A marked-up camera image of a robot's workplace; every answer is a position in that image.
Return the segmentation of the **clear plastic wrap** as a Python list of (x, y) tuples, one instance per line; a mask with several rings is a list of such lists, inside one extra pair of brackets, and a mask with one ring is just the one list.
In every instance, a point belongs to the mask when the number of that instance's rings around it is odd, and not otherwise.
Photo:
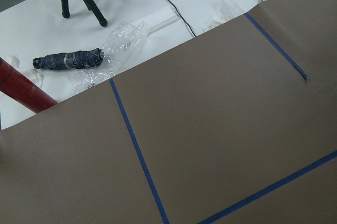
[(137, 26), (121, 22), (108, 36), (101, 49), (102, 63), (98, 67), (80, 70), (74, 85), (74, 94), (90, 89), (117, 75), (121, 67), (142, 47), (147, 38), (148, 25)]

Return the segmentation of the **crumpled white paper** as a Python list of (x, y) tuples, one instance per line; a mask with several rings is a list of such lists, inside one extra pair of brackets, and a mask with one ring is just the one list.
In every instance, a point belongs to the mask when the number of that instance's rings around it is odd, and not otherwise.
[(245, 13), (244, 9), (233, 0), (221, 0), (221, 3), (213, 8), (214, 14), (206, 21), (206, 26), (202, 29), (203, 32), (218, 27)]

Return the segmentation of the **red cylinder bottle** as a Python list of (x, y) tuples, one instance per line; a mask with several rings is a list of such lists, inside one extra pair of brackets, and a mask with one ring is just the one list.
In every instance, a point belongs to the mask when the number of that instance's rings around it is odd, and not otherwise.
[(1, 92), (34, 113), (40, 113), (57, 102), (1, 58)]

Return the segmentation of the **folded dark blue umbrella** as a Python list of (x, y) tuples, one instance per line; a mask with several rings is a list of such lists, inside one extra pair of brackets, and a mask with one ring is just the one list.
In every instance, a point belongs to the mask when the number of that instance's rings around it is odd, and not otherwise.
[(71, 53), (50, 54), (34, 58), (32, 64), (35, 69), (45, 70), (87, 69), (100, 66), (103, 58), (103, 50), (96, 48)]

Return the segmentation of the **white plastic tube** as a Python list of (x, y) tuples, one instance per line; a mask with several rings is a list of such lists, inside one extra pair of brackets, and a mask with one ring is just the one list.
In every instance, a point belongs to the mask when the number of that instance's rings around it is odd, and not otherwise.
[(173, 11), (171, 7), (161, 8), (147, 16), (132, 22), (132, 25), (138, 26), (144, 23), (145, 31), (147, 35), (151, 35), (179, 20), (179, 17)]

